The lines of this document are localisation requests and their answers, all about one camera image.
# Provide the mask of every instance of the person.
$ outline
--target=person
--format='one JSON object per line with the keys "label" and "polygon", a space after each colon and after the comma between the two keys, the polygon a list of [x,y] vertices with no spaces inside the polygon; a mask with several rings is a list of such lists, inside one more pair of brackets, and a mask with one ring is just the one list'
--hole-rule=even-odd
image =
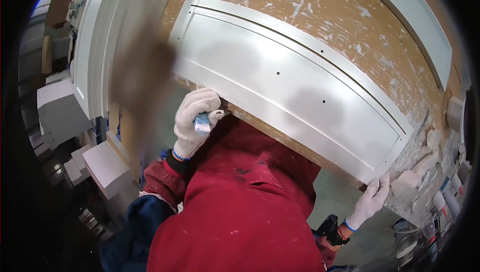
{"label": "person", "polygon": [[[173,149],[145,169],[124,228],[101,247],[105,271],[326,271],[333,264],[341,245],[313,235],[307,223],[320,167],[219,107],[211,89],[185,96]],[[203,112],[208,138],[194,129]],[[388,191],[388,174],[369,183],[334,230],[340,242],[382,208]]]}

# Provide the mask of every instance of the floor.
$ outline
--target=floor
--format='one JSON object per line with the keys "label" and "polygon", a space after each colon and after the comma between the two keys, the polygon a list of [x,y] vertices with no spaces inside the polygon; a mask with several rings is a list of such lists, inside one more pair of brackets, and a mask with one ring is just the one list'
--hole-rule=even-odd
{"label": "floor", "polygon": [[[159,155],[164,149],[171,148],[177,140],[173,133],[175,114],[189,91],[175,86],[165,104],[164,114],[159,126],[158,136],[152,148],[151,156]],[[335,214],[339,221],[349,215],[362,192],[349,185],[335,173],[321,169],[313,184],[317,193],[315,207],[307,222],[316,229],[329,215]],[[108,201],[109,212],[124,216],[128,205],[135,200],[138,189],[131,185],[124,190],[123,196],[115,196]],[[394,255],[393,233],[388,230],[399,215],[383,208],[351,236],[351,241],[337,253],[335,265],[357,265],[365,271],[395,271],[397,260]]]}

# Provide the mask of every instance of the workbench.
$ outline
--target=workbench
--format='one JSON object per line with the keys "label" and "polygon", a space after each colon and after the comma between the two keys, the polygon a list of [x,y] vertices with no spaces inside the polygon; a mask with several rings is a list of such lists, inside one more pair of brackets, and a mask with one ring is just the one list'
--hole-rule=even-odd
{"label": "workbench", "polygon": [[[185,0],[169,0],[160,21],[168,36]],[[429,202],[447,175],[453,173],[459,136],[446,121],[447,102],[460,97],[461,77],[453,61],[448,88],[443,92],[417,44],[393,12],[381,0],[223,0],[249,7],[289,23],[335,49],[368,75],[396,104],[413,128],[405,148],[390,167],[391,180],[411,169],[431,129],[443,134],[443,163],[427,173],[422,189],[405,200],[390,193],[385,206],[419,226]],[[184,87],[195,84],[181,80]],[[228,109],[309,160],[339,173],[351,185],[364,191],[366,185],[306,146],[282,134],[233,104]]]}

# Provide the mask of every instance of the blue glove cuff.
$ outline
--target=blue glove cuff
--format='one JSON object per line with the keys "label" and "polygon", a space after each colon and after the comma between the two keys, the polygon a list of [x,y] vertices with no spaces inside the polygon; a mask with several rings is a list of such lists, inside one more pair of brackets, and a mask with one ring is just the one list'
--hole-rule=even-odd
{"label": "blue glove cuff", "polygon": [[190,160],[190,158],[183,158],[183,157],[178,156],[178,154],[175,153],[175,149],[174,149],[174,148],[172,148],[172,151],[173,151],[173,154],[174,154],[177,158],[179,158],[180,160],[182,160],[182,161],[188,161],[188,160]]}
{"label": "blue glove cuff", "polygon": [[349,230],[351,230],[351,231],[353,231],[353,232],[356,232],[356,231],[357,231],[357,230],[355,230],[355,229],[352,229],[352,228],[349,226],[349,224],[347,223],[347,219],[346,219],[346,218],[343,219],[343,223],[345,223],[346,227],[348,227]]}

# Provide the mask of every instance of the hand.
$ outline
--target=hand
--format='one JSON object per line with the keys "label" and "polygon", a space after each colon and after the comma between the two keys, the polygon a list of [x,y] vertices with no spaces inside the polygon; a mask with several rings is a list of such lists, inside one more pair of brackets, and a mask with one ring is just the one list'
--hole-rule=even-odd
{"label": "hand", "polygon": [[207,136],[195,131],[195,117],[199,113],[209,112],[210,129],[213,129],[217,122],[225,116],[224,111],[219,110],[219,107],[219,95],[211,89],[197,89],[185,96],[175,115],[175,127],[173,128],[173,132],[178,137],[173,146],[173,152],[177,158],[190,159],[207,140]]}
{"label": "hand", "polygon": [[380,181],[378,178],[372,179],[363,196],[355,204],[353,213],[345,219],[346,226],[356,231],[365,220],[381,210],[389,190],[390,175],[388,173],[385,173]]}

